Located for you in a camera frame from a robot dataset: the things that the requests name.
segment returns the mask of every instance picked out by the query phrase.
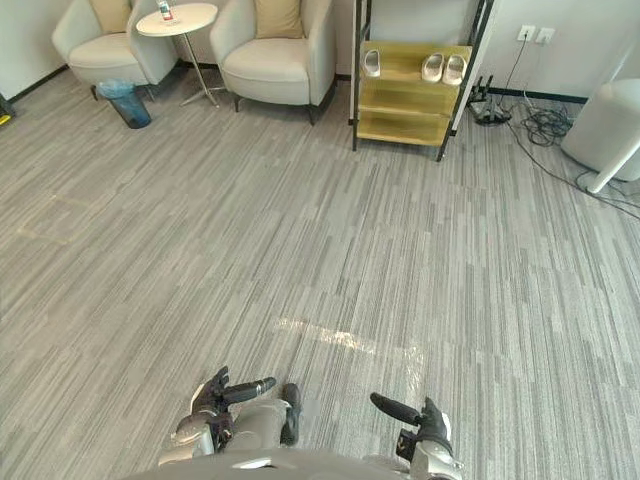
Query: shoe rack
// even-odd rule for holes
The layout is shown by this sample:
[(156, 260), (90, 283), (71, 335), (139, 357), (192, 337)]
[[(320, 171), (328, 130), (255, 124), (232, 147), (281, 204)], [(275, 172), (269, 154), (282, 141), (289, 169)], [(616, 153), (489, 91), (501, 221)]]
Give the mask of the shoe rack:
[[(354, 69), (353, 151), (360, 139), (425, 145), (438, 148), (439, 162), (451, 137), (453, 119), (461, 108), (476, 57), (474, 46), (482, 39), (493, 0), (478, 1), (467, 45), (372, 41), (372, 1), (356, 1), (354, 45), (358, 65)], [(380, 53), (377, 77), (368, 77), (361, 65), (362, 54), (369, 50)], [(445, 61), (454, 54), (465, 59), (467, 70), (461, 85), (422, 80), (422, 62), (434, 53), (442, 53)]]

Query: white slipper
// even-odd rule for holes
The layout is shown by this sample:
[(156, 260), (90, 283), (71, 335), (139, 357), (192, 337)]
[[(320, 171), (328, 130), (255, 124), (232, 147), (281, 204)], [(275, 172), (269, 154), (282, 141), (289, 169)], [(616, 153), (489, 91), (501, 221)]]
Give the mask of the white slipper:
[(460, 85), (467, 71), (467, 61), (460, 55), (451, 55), (442, 75), (442, 83)]
[(380, 76), (380, 52), (378, 50), (369, 50), (362, 57), (362, 68), (367, 77)]
[(436, 83), (442, 78), (444, 57), (441, 53), (434, 53), (422, 62), (422, 79), (425, 82)]

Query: wall socket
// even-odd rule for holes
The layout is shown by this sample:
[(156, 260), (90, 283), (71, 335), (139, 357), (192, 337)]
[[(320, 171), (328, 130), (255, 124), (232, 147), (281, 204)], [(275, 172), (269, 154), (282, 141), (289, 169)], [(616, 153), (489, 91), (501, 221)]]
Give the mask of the wall socket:
[(538, 33), (538, 37), (536, 38), (536, 43), (542, 43), (543, 45), (550, 43), (551, 37), (553, 37), (554, 33), (556, 33), (556, 31), (553, 28), (549, 28), (549, 27), (541, 28), (540, 32)]
[(523, 25), (518, 34), (518, 41), (530, 42), (533, 39), (534, 33), (536, 33), (535, 25)]

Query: beige armchair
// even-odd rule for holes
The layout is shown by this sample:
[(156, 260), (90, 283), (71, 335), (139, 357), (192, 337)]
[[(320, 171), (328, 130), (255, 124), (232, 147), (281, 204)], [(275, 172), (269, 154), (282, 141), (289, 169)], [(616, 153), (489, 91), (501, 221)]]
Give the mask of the beige armchair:
[(314, 123), (317, 107), (335, 79), (332, 0), (302, 0), (306, 38), (256, 39), (254, 0), (229, 0), (211, 29), (211, 46), (227, 90), (240, 98), (305, 105)]
[(53, 32), (53, 44), (73, 73), (96, 85), (117, 78), (157, 85), (178, 56), (168, 38), (144, 37), (136, 23), (157, 9), (155, 0), (133, 1), (126, 32), (104, 34), (89, 0), (73, 0)]

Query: blue trash bag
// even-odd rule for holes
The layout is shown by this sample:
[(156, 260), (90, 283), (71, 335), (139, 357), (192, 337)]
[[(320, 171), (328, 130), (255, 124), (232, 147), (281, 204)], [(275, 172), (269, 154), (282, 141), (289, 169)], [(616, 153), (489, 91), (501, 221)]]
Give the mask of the blue trash bag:
[(111, 102), (129, 128), (142, 128), (151, 123), (149, 112), (136, 94), (133, 83), (126, 80), (105, 80), (98, 83), (96, 90)]

